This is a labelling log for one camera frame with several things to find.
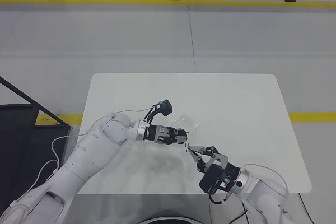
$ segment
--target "gray floor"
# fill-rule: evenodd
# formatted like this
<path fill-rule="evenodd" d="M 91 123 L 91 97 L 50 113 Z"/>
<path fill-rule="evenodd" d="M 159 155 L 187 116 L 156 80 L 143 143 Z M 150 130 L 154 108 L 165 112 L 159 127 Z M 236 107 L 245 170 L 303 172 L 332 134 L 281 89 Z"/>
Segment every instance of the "gray floor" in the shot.
<path fill-rule="evenodd" d="M 336 10 L 19 8 L 0 7 L 0 75 L 54 113 L 83 113 L 96 72 L 272 73 L 289 112 L 336 111 Z M 21 102 L 0 86 L 0 104 Z M 312 182 L 307 208 L 315 223 L 336 223 L 336 123 L 293 127 Z M 309 222 L 296 194 L 287 209 Z M 236 198 L 214 206 L 206 195 L 79 195 L 68 223 L 163 213 L 215 224 L 241 211 Z"/>

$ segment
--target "black pole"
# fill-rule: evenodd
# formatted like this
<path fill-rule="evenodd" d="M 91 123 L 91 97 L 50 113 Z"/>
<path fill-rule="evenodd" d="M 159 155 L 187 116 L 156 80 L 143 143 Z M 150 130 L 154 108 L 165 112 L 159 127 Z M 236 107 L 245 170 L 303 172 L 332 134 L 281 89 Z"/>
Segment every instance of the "black pole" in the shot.
<path fill-rule="evenodd" d="M 23 93 L 21 90 L 19 90 L 18 88 L 16 88 L 13 84 L 11 84 L 8 81 L 6 81 L 1 76 L 0 76 L 0 83 L 2 85 L 4 85 L 5 87 L 7 87 L 9 90 L 13 91 L 14 93 L 16 93 L 19 96 L 21 96 L 22 98 L 24 98 L 27 102 L 33 104 L 38 109 L 42 110 L 45 114 L 49 115 L 50 117 L 52 117 L 53 119 L 55 119 L 57 122 L 61 123 L 63 126 L 65 126 L 65 128 L 68 128 L 68 130 L 70 130 L 70 128 L 71 128 L 70 125 L 68 125 L 66 122 L 64 122 L 63 120 L 61 120 L 59 117 L 57 117 L 56 115 L 54 115 L 53 113 L 51 113 L 48 109 L 46 109 L 41 104 L 39 104 L 38 102 L 36 102 L 30 96 L 27 96 L 25 93 Z"/>

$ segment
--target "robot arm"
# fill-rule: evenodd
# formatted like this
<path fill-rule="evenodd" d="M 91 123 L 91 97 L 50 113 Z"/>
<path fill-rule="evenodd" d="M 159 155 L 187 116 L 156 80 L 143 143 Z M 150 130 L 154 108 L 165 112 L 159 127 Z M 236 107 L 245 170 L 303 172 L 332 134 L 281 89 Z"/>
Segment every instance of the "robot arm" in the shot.
<path fill-rule="evenodd" d="M 157 105 L 154 115 L 162 113 L 167 116 L 171 113 L 169 101 Z M 145 120 L 133 122 L 124 113 L 108 113 L 86 132 L 68 160 L 46 183 L 10 205 L 0 224 L 64 223 L 74 196 L 116 156 L 127 140 L 183 144 L 187 136 L 182 129 L 152 125 Z"/>
<path fill-rule="evenodd" d="M 288 193 L 285 187 L 234 166 L 213 146 L 189 146 L 188 150 L 197 163 L 197 170 L 204 173 L 199 186 L 209 194 L 212 203 L 222 204 L 222 201 L 215 202 L 211 197 L 217 190 L 227 192 L 223 201 L 234 193 L 259 223 L 293 224 L 283 209 Z M 210 156 L 209 161 L 204 162 L 201 155 Z"/>

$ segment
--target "yellow line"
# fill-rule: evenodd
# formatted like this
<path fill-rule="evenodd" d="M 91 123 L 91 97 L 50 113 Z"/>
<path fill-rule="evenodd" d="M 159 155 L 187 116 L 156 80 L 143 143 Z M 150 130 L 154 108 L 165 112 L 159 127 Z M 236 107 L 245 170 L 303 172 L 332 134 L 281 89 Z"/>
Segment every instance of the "yellow line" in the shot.
<path fill-rule="evenodd" d="M 82 114 L 58 114 L 57 116 L 71 126 L 81 125 Z M 54 124 L 60 124 L 60 123 L 52 119 L 47 114 L 39 114 L 38 118 L 36 119 L 35 124 L 36 125 L 54 125 Z"/>
<path fill-rule="evenodd" d="M 289 113 L 291 123 L 336 123 L 336 112 L 291 112 Z M 64 122 L 69 125 L 81 125 L 82 114 L 59 114 Z M 36 120 L 36 125 L 59 124 L 46 114 L 40 114 Z"/>
<path fill-rule="evenodd" d="M 0 4 L 138 4 L 239 7 L 335 7 L 336 2 L 229 1 L 229 0 L 0 0 Z"/>
<path fill-rule="evenodd" d="M 329 123 L 336 122 L 336 112 L 289 113 L 292 123 Z"/>

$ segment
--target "white table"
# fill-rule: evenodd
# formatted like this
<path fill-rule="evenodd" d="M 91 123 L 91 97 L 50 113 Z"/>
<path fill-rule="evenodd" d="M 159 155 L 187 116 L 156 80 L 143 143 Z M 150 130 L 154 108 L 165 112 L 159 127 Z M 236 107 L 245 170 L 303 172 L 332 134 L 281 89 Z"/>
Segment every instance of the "white table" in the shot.
<path fill-rule="evenodd" d="M 93 76 L 80 134 L 109 111 L 148 108 L 169 99 L 173 113 L 153 124 L 171 125 L 187 113 L 198 124 L 190 145 L 215 146 L 235 166 L 273 168 L 290 192 L 311 183 L 276 78 L 271 74 L 97 73 Z M 139 119 L 142 113 L 127 113 Z M 281 181 L 268 170 L 258 174 Z M 79 194 L 197 194 L 203 174 L 184 146 L 129 142 Z"/>

